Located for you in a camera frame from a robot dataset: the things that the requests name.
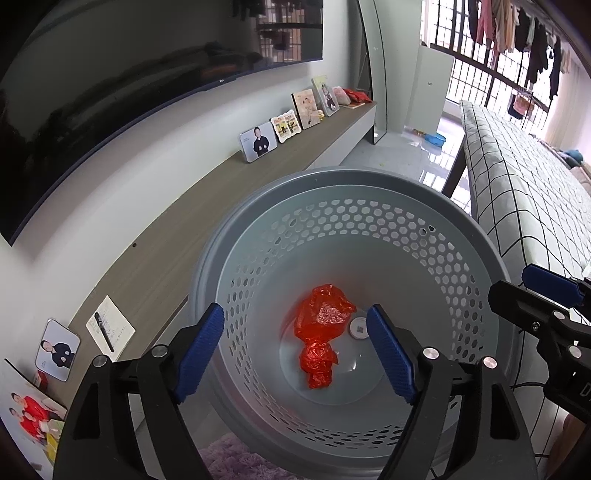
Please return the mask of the red plastic bag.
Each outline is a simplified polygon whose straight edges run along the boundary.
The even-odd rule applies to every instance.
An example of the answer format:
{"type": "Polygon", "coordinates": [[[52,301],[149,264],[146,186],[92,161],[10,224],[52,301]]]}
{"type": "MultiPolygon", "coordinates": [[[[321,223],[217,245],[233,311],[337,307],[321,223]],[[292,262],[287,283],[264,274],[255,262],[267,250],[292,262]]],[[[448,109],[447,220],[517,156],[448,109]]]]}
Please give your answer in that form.
{"type": "Polygon", "coordinates": [[[331,342],[345,332],[353,313],[356,306],[332,284],[315,287],[298,305],[294,335],[304,343],[298,358],[308,388],[322,389],[332,384],[332,366],[338,365],[339,359],[331,342]]]}

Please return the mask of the white notepad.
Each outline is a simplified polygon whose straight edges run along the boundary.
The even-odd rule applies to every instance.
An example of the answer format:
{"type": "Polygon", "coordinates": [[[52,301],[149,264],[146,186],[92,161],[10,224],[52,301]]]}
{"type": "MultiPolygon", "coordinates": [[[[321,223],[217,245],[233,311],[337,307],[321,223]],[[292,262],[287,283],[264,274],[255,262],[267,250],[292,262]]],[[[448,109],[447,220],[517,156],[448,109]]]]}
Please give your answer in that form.
{"type": "Polygon", "coordinates": [[[111,361],[116,362],[120,359],[123,350],[135,334],[135,329],[109,296],[103,299],[95,311],[86,322],[86,329],[100,352],[106,355],[111,361]],[[109,351],[99,331],[93,317],[95,311],[102,317],[108,336],[114,347],[114,353],[109,351]]]}

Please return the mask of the wooden tv console shelf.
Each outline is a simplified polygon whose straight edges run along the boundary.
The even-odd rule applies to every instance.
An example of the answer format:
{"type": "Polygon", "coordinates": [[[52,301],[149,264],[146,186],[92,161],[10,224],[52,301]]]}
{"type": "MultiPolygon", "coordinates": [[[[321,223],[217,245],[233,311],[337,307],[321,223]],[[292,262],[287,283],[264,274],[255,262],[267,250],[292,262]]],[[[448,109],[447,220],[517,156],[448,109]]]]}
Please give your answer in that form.
{"type": "Polygon", "coordinates": [[[235,205],[254,191],[308,167],[342,163],[375,125],[377,106],[342,109],[252,164],[232,155],[181,195],[137,237],[91,291],[70,325],[81,350],[65,382],[48,393],[69,406],[99,349],[86,329],[90,315],[110,297],[135,329],[122,352],[136,358],[157,340],[186,301],[194,265],[235,205]]]}

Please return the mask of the black pen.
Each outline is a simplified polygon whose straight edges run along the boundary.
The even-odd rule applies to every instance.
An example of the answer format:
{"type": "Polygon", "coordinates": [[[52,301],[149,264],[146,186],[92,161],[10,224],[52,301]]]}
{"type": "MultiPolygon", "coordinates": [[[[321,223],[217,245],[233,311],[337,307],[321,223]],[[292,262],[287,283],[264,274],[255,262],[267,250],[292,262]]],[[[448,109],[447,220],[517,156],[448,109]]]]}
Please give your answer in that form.
{"type": "Polygon", "coordinates": [[[103,336],[103,338],[105,340],[105,343],[106,343],[109,351],[111,353],[114,353],[115,350],[114,350],[114,347],[113,347],[113,345],[112,345],[112,343],[110,341],[110,338],[108,336],[107,330],[106,330],[105,325],[104,325],[103,320],[102,320],[102,317],[100,316],[100,314],[97,311],[94,312],[93,317],[94,317],[95,322],[96,322],[96,324],[97,324],[97,326],[99,328],[99,331],[101,332],[101,334],[102,334],[102,336],[103,336]]]}

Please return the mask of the checkered white tablecloth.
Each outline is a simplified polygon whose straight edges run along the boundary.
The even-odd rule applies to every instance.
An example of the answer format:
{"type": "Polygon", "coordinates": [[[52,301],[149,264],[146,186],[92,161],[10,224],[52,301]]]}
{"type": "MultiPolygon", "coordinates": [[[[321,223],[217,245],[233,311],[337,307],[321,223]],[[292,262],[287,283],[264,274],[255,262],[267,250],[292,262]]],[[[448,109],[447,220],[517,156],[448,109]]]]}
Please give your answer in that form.
{"type": "Polygon", "coordinates": [[[478,104],[460,104],[472,215],[511,281],[535,264],[590,275],[590,195],[537,138],[478,104]]]}

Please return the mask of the purple fluffy rug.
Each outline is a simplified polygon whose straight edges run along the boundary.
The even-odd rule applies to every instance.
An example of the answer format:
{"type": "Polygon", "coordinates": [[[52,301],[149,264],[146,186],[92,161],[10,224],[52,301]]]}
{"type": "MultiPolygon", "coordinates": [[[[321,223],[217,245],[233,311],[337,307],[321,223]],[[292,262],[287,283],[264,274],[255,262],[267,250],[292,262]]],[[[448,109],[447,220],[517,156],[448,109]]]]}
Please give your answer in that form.
{"type": "Polygon", "coordinates": [[[235,434],[222,436],[199,454],[213,479],[294,479],[290,472],[249,451],[235,434]]]}

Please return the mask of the grey perforated laundry basket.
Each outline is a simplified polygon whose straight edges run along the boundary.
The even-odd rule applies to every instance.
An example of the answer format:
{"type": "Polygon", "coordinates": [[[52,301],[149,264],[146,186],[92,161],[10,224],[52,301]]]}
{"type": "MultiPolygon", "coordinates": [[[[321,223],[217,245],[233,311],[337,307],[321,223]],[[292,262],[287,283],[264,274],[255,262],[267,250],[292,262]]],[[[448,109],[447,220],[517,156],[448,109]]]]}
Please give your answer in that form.
{"type": "Polygon", "coordinates": [[[205,373],[211,404],[250,450],[291,473],[374,479],[411,408],[372,342],[351,333],[332,342],[332,384],[308,387],[297,308],[331,284],[356,318],[380,305],[421,345],[467,363],[494,357],[513,379],[519,335],[487,301],[508,276],[479,224],[421,183],[342,167],[281,178],[222,220],[193,275],[192,318],[211,304],[224,312],[205,373]]]}

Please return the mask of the red shirts family photo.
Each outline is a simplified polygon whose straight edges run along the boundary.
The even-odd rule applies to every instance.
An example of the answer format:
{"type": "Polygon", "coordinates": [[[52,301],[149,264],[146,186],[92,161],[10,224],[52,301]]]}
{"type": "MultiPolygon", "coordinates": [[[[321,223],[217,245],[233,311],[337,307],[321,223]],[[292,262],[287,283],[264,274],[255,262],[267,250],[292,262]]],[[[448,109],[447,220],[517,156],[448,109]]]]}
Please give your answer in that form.
{"type": "Polygon", "coordinates": [[[66,409],[1,361],[1,420],[28,464],[52,479],[66,409]]]}

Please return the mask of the blue floor basin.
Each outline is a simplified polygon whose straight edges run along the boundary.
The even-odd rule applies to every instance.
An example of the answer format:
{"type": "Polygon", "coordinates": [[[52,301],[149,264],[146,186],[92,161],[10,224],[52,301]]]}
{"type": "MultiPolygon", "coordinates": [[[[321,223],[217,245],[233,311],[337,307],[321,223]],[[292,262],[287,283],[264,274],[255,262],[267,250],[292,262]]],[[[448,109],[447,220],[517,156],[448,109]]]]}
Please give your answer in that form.
{"type": "Polygon", "coordinates": [[[442,148],[444,146],[444,144],[446,143],[446,137],[439,134],[439,133],[425,134],[424,139],[428,143],[430,143],[431,145],[438,147],[438,148],[442,148]]]}

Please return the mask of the grey cabinet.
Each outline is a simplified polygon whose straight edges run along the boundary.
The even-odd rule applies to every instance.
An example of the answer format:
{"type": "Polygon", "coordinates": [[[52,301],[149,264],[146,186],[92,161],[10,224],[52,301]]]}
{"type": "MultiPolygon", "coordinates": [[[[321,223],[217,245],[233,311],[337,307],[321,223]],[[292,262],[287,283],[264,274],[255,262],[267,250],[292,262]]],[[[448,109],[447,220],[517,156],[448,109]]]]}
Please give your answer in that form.
{"type": "Polygon", "coordinates": [[[443,114],[454,57],[420,46],[406,126],[435,134],[443,114]]]}

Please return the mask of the hanging laundry clothes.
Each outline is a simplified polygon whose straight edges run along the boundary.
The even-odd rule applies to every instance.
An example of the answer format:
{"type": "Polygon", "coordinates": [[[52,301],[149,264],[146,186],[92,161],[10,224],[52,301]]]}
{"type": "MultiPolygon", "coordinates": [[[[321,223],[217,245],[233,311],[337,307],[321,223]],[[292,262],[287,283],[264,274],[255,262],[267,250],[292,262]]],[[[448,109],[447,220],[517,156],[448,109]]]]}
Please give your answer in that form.
{"type": "Polygon", "coordinates": [[[568,44],[541,19],[511,1],[464,1],[469,53],[485,81],[478,100],[510,116],[546,118],[570,73],[568,44]]]}

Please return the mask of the red folded cloth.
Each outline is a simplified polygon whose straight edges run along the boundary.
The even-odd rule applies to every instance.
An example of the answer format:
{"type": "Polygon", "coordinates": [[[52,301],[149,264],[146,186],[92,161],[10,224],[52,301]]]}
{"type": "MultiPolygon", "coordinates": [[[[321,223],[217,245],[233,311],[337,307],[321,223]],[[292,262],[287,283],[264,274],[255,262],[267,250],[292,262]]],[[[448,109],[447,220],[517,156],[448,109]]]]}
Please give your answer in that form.
{"type": "Polygon", "coordinates": [[[349,98],[349,104],[347,104],[346,107],[356,109],[360,106],[373,103],[372,99],[363,91],[345,89],[344,92],[349,98]]]}

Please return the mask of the leaning grey mirror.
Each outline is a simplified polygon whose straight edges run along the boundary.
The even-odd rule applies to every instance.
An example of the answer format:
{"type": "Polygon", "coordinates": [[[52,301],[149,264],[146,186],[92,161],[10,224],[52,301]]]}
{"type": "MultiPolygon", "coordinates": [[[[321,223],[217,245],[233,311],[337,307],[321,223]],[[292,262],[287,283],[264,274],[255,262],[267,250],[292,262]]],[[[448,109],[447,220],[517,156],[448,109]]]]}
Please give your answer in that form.
{"type": "Polygon", "coordinates": [[[372,142],[376,145],[388,132],[388,88],[382,28],[377,2],[358,2],[363,23],[363,36],[367,47],[367,65],[370,80],[370,97],[376,106],[372,142]]]}

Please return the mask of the large black television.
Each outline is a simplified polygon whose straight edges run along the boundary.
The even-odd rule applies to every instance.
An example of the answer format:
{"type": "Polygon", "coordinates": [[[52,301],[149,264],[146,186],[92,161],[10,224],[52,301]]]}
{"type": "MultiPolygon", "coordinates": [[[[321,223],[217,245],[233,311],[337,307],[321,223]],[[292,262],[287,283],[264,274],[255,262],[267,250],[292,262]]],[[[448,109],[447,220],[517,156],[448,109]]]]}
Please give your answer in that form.
{"type": "Polygon", "coordinates": [[[158,110],[322,58],[320,1],[5,1],[1,234],[13,243],[81,163],[158,110]]]}

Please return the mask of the small man portrait frame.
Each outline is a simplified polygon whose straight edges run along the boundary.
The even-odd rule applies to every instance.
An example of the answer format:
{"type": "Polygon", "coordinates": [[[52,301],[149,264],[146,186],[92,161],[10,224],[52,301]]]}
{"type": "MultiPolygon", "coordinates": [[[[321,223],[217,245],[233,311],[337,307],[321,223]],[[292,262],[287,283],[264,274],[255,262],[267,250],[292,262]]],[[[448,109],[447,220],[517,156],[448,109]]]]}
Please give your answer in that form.
{"type": "Polygon", "coordinates": [[[55,319],[49,319],[39,342],[35,366],[39,371],[65,382],[79,346],[80,338],[76,334],[55,319]]]}

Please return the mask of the man portrait photo frame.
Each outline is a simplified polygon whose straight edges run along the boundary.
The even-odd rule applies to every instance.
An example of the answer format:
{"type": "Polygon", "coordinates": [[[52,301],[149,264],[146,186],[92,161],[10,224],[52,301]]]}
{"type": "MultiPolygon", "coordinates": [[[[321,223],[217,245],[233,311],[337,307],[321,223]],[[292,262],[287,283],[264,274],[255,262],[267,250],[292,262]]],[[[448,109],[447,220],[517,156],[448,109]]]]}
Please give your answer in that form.
{"type": "Polygon", "coordinates": [[[270,121],[267,121],[240,134],[239,143],[245,161],[252,163],[276,149],[276,133],[270,121]]]}

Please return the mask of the yellow scalloped photo frame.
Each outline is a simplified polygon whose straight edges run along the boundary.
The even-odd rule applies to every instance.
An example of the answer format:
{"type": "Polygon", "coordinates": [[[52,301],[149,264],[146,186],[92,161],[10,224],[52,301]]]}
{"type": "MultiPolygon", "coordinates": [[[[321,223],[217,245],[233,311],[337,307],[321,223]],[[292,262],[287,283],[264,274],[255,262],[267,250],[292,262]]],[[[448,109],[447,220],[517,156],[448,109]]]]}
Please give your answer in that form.
{"type": "Polygon", "coordinates": [[[293,109],[270,118],[270,123],[273,126],[274,134],[276,134],[276,138],[280,143],[286,142],[291,137],[294,137],[303,131],[293,109]]]}

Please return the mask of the baby photo canvas frame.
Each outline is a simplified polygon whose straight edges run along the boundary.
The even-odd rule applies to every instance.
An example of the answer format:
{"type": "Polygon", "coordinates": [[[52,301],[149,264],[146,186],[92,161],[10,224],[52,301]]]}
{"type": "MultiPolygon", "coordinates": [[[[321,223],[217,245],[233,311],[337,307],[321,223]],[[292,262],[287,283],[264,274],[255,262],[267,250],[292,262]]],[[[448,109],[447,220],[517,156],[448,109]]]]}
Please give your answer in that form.
{"type": "Polygon", "coordinates": [[[314,91],[311,88],[294,92],[291,97],[301,122],[301,128],[307,130],[321,123],[321,115],[317,102],[315,102],[314,91]]]}

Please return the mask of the child photo white frame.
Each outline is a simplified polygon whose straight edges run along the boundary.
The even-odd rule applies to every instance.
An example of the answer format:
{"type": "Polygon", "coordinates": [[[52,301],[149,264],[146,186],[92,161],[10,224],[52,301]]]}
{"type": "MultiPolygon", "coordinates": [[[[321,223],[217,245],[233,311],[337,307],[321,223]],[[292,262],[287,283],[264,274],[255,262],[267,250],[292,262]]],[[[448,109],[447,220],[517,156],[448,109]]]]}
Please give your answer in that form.
{"type": "Polygon", "coordinates": [[[332,116],[332,114],[338,112],[339,102],[335,98],[332,87],[329,87],[328,77],[325,75],[314,77],[311,79],[311,83],[315,87],[315,92],[317,92],[318,100],[322,104],[322,111],[325,115],[332,116]]]}

